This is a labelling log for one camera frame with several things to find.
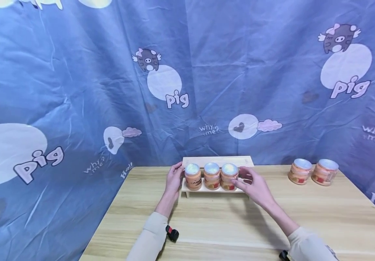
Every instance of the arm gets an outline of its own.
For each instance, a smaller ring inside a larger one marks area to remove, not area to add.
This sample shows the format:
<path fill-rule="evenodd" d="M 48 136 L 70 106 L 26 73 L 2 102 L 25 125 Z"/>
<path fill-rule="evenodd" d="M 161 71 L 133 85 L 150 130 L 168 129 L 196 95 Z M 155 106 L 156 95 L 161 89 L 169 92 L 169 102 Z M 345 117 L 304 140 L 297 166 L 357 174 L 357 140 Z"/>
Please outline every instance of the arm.
<path fill-rule="evenodd" d="M 234 181 L 251 200 L 261 206 L 289 239 L 289 255 L 294 261 L 336 261 L 324 242 L 314 233 L 306 231 L 294 222 L 273 198 L 265 179 L 253 169 L 240 167 L 240 175 L 246 182 Z"/>
<path fill-rule="evenodd" d="M 181 174 L 184 168 L 179 162 L 167 174 L 166 189 L 155 211 L 145 222 L 143 231 L 129 252 L 127 261 L 155 261 L 166 241 L 166 226 L 179 195 Z"/>

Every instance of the hand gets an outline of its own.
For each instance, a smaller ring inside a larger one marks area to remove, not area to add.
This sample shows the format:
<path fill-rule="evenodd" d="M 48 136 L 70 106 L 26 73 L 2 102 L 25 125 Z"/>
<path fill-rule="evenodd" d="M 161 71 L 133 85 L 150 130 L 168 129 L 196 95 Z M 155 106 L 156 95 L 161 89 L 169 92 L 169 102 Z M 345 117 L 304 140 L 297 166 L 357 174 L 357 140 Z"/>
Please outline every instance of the hand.
<path fill-rule="evenodd" d="M 243 181 L 233 180 L 234 186 L 242 189 L 256 204 L 263 209 L 276 204 L 265 179 L 258 175 L 252 168 L 240 167 L 239 176 Z"/>
<path fill-rule="evenodd" d="M 180 184 L 182 183 L 183 170 L 184 166 L 182 166 L 182 162 L 171 166 L 167 174 L 166 190 L 164 191 L 165 193 L 169 193 L 171 195 L 178 194 Z"/>

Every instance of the wooden table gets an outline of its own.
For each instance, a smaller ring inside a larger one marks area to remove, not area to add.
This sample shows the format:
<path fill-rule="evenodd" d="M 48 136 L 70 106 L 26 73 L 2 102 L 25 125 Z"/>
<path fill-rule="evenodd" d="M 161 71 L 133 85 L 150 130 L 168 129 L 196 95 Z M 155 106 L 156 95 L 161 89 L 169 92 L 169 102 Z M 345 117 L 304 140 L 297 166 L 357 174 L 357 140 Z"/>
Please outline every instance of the wooden table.
<path fill-rule="evenodd" d="M 290 166 L 255 166 L 284 210 L 319 234 L 340 261 L 375 261 L 375 206 L 342 173 L 332 186 L 295 185 Z M 154 211 L 169 167 L 136 167 L 116 195 L 81 261 L 125 260 Z M 280 228 L 244 194 L 190 193 L 174 209 L 180 232 L 159 260 L 278 261 L 289 244 Z"/>

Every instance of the pig with bow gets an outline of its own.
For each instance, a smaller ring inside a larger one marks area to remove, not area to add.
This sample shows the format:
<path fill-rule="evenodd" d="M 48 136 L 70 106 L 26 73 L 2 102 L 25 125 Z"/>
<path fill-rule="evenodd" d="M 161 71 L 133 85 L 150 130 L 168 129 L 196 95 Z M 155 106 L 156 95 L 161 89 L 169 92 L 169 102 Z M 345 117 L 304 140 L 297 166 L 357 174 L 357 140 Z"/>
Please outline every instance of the pig with bow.
<path fill-rule="evenodd" d="M 132 55 L 132 60 L 138 62 L 143 71 L 158 71 L 161 55 L 154 50 L 139 48 L 138 52 Z"/>
<path fill-rule="evenodd" d="M 357 38 L 361 30 L 357 30 L 357 26 L 348 24 L 335 24 L 329 28 L 325 34 L 320 33 L 318 41 L 324 42 L 324 51 L 329 53 L 345 52 L 350 46 L 352 40 Z"/>

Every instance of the silver lid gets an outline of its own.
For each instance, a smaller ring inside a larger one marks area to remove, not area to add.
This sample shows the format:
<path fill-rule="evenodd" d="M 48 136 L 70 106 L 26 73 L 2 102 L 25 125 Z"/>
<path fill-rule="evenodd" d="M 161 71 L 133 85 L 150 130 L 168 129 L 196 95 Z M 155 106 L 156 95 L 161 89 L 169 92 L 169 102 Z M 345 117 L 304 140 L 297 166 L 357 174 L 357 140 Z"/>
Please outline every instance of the silver lid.
<path fill-rule="evenodd" d="M 195 175 L 200 170 L 199 166 L 195 163 L 190 163 L 184 168 L 184 173 L 187 175 Z"/>
<path fill-rule="evenodd" d="M 338 163 L 330 159 L 320 159 L 318 163 L 319 165 L 321 165 L 322 167 L 328 170 L 338 170 L 338 167 L 339 167 Z"/>
<path fill-rule="evenodd" d="M 222 166 L 222 172 L 228 176 L 233 176 L 238 172 L 238 168 L 232 163 L 226 163 Z"/>
<path fill-rule="evenodd" d="M 310 170 L 312 168 L 312 163 L 305 159 L 295 159 L 294 164 L 304 170 Z"/>
<path fill-rule="evenodd" d="M 216 174 L 219 171 L 219 165 L 214 162 L 205 164 L 204 170 L 209 174 Z"/>

